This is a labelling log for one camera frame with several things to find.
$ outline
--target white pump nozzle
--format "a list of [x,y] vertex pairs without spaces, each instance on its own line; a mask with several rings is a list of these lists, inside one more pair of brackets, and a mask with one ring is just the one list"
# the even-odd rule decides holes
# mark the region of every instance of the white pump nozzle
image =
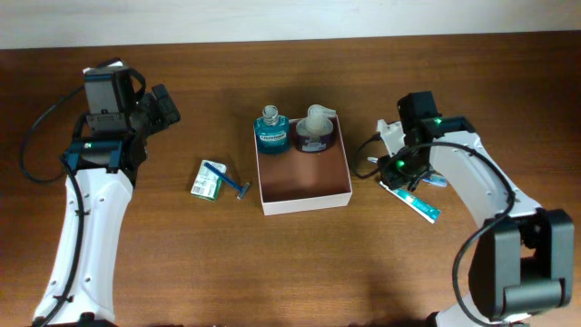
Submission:
[[309,107],[309,115],[305,122],[307,131],[313,134],[322,134],[325,130],[327,118],[334,117],[336,112],[332,109],[325,108],[322,105],[314,104]]

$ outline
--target wooden table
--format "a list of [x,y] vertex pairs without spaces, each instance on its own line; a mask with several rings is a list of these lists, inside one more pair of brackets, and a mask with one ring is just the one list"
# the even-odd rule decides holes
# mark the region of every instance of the wooden table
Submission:
[[[581,223],[580,33],[1,51],[2,326],[31,321],[64,215],[63,181],[37,185],[20,174],[20,141],[81,84],[83,68],[113,56],[148,85],[164,83],[182,114],[148,140],[149,159],[124,217],[113,286],[120,326],[387,325],[424,319],[455,301],[452,261],[475,224],[450,187],[418,189],[443,211],[433,225],[355,177],[348,207],[262,215],[252,122],[266,104],[289,117],[302,117],[311,104],[337,109],[352,156],[378,119],[398,119],[400,97],[431,90],[441,113],[468,117],[525,193]],[[33,173],[59,172],[57,155],[84,110],[77,96],[42,125],[27,152]],[[374,145],[362,157],[384,154]],[[251,181],[244,200],[229,188],[215,203],[191,197],[201,159]],[[579,255],[575,264],[572,304],[530,319],[535,326],[578,324]]]

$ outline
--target cable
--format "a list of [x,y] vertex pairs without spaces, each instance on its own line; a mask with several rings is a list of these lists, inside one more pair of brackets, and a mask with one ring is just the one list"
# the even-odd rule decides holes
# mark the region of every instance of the cable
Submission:
[[375,170],[374,170],[373,172],[371,172],[371,173],[366,173],[366,174],[364,174],[364,175],[360,174],[360,173],[357,171],[357,156],[358,156],[359,152],[361,152],[361,150],[362,150],[362,149],[363,149],[363,148],[364,148],[364,147],[365,147],[367,144],[369,144],[369,143],[371,143],[371,142],[374,142],[374,141],[380,141],[380,140],[381,140],[381,134],[380,134],[380,133],[375,133],[375,134],[373,134],[373,136],[371,136],[369,140],[365,141],[365,142],[364,142],[364,143],[363,143],[363,144],[362,144],[362,145],[359,147],[359,149],[357,149],[357,151],[355,152],[355,155],[353,155],[353,163],[352,163],[352,166],[353,166],[353,173],[354,173],[354,174],[355,174],[357,177],[359,177],[360,179],[366,179],[366,178],[368,178],[368,177],[371,177],[371,176],[373,176],[374,174],[376,174],[376,173],[379,171],[379,168],[378,168],[378,169],[375,169]]
[[26,132],[25,138],[23,139],[22,143],[20,144],[20,153],[19,153],[19,157],[18,157],[18,164],[20,165],[20,170],[22,171],[22,174],[30,181],[32,181],[34,183],[51,183],[51,182],[54,182],[54,181],[56,181],[59,178],[64,176],[64,172],[60,172],[57,176],[52,177],[52,178],[48,178],[48,179],[41,179],[41,178],[37,178],[37,177],[32,176],[30,173],[28,173],[28,171],[26,170],[26,167],[25,167],[25,150],[26,150],[26,146],[28,145],[28,141],[30,139],[30,136],[34,133],[34,131],[36,130],[36,127],[38,127],[38,125],[44,119],[46,119],[46,117],[48,117],[56,108],[58,108],[61,104],[65,103],[66,101],[70,100],[71,98],[73,98],[73,96],[75,96],[76,94],[81,92],[83,89],[84,89],[84,86],[77,87],[70,94],[67,94],[67,95],[61,97],[59,99],[59,101],[56,104],[53,104],[50,108],[48,108],[48,110],[45,111],[44,114],[41,115],[36,120],[36,122],[34,122],[33,126],[30,127],[28,132]]
[[[372,136],[366,143],[364,143],[355,153],[355,158],[357,158],[357,154],[359,153],[359,151],[369,142],[373,141],[376,135]],[[385,167],[389,167],[390,165],[394,164],[397,160],[399,160],[401,157],[403,157],[404,155],[407,155],[409,153],[411,153],[412,151],[418,150],[418,149],[422,149],[422,148],[429,148],[432,146],[447,146],[447,147],[453,147],[453,148],[457,148],[463,151],[468,152],[470,155],[473,155],[475,157],[477,157],[483,164],[485,164],[486,166],[488,166],[488,168],[490,168],[490,170],[492,170],[492,172],[498,177],[498,179],[500,180],[500,182],[503,184],[503,186],[506,188],[507,190],[507,208],[502,212],[499,213],[495,216],[495,219],[487,224],[482,226],[480,229],[478,229],[475,233],[473,233],[472,235],[470,235],[470,237],[468,237],[468,239],[464,242],[464,244],[462,244],[462,246],[460,247],[460,250],[458,251],[458,253],[456,254],[456,258],[454,259],[454,264],[452,266],[452,287],[454,289],[454,295],[456,296],[456,300],[458,301],[458,305],[460,306],[460,309],[462,309],[462,312],[464,312],[464,314],[466,314],[466,316],[473,322],[476,323],[480,326],[486,326],[486,327],[498,327],[498,326],[506,326],[504,323],[488,323],[488,322],[483,322],[481,321],[479,318],[475,317],[472,312],[469,311],[468,307],[466,306],[466,304],[464,304],[464,300],[462,299],[462,294],[460,293],[460,286],[458,283],[458,270],[460,268],[460,262],[462,261],[462,257],[464,256],[464,254],[466,254],[466,251],[468,250],[468,248],[475,242],[477,241],[480,236],[482,236],[483,234],[487,233],[488,231],[492,230],[493,228],[495,228],[496,226],[498,226],[501,222],[503,222],[507,217],[508,214],[510,213],[510,211],[512,210],[512,208],[515,205],[515,192],[512,190],[512,188],[510,187],[510,183],[508,182],[507,178],[505,177],[504,174],[502,174],[502,172],[484,155],[480,154],[478,151],[467,147],[465,145],[461,145],[461,144],[455,144],[455,143],[450,143],[450,142],[433,142],[433,143],[429,143],[429,144],[417,144],[417,145],[413,145],[410,146],[409,148],[404,148],[403,150],[399,151],[397,154],[393,155],[391,158],[389,158],[389,160],[379,166],[378,168],[374,169],[372,172],[370,173],[366,173],[364,175],[360,175],[357,172],[357,169],[355,168],[355,165],[353,165],[353,172],[361,179],[365,179],[368,177],[371,177],[372,175],[374,175],[375,173],[379,172],[380,170],[384,169]]]
[[79,223],[76,232],[76,242],[74,245],[74,254],[73,254],[73,262],[71,263],[71,271],[69,272],[69,277],[66,280],[66,284],[64,285],[63,294],[61,296],[56,297],[57,302],[54,308],[44,317],[42,322],[34,322],[34,327],[45,327],[55,315],[61,310],[64,303],[68,301],[69,292],[73,287],[74,277],[76,275],[76,270],[79,265],[79,257],[81,256],[81,245],[83,244],[83,230],[84,230],[84,204],[83,204],[83,197],[81,196],[81,188],[79,187],[79,183],[76,181],[74,177],[73,171],[71,167],[66,162],[66,160],[61,157],[61,164],[63,164],[64,171],[69,176],[71,180],[71,184],[74,188],[74,194],[76,195],[76,202],[78,205],[78,210],[76,214],[79,216]]

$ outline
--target small package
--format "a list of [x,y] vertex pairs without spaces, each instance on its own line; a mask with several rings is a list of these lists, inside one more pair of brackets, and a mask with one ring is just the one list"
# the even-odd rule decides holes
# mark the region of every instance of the small package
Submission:
[[387,185],[383,182],[379,182],[379,185],[386,189],[388,192],[395,195],[403,203],[407,204],[411,209],[419,213],[430,223],[435,223],[439,215],[442,213],[439,209],[432,207],[431,205],[421,201],[410,192],[402,189],[390,190]]
[[211,164],[218,169],[220,173],[226,173],[226,165],[211,162],[209,160],[202,160],[200,171],[198,171],[196,180],[193,182],[192,195],[201,199],[216,201],[216,197],[218,197],[218,192],[220,191],[220,186],[222,185],[222,179],[220,179],[215,173],[212,173],[208,168],[204,167],[203,165],[205,163]]

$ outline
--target bottle label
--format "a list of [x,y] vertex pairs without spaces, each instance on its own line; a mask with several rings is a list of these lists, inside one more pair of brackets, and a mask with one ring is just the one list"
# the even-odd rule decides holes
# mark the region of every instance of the bottle label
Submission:
[[310,142],[306,145],[302,146],[302,151],[304,152],[319,152],[325,150],[327,148],[326,144],[322,144],[321,142]]
[[261,139],[261,141],[270,144],[270,143],[280,143],[281,141],[284,141],[287,138],[287,134],[285,132],[282,132],[280,134],[275,134],[275,135],[259,135],[259,138]]

